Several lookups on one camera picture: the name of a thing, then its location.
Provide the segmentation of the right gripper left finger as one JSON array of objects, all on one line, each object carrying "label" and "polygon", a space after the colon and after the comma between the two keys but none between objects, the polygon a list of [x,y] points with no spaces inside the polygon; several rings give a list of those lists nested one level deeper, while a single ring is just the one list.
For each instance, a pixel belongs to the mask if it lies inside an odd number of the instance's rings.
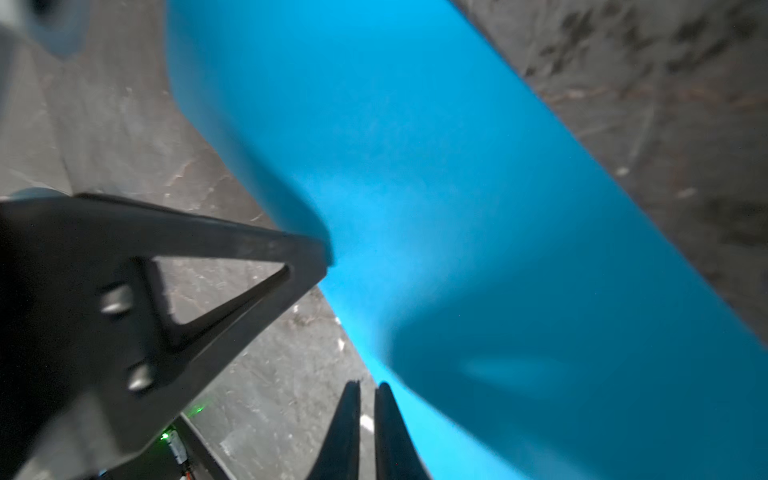
[{"label": "right gripper left finger", "polygon": [[[159,257],[279,270],[186,323]],[[144,451],[324,278],[316,239],[120,199],[1,205],[1,475],[83,479]]]}]

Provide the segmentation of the blue square paper sheet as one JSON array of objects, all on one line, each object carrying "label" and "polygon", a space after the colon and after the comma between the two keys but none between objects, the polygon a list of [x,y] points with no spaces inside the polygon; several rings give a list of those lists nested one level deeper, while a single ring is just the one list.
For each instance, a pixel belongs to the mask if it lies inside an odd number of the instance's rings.
[{"label": "blue square paper sheet", "polygon": [[446,1],[171,1],[181,111],[436,479],[763,479],[767,351]]}]

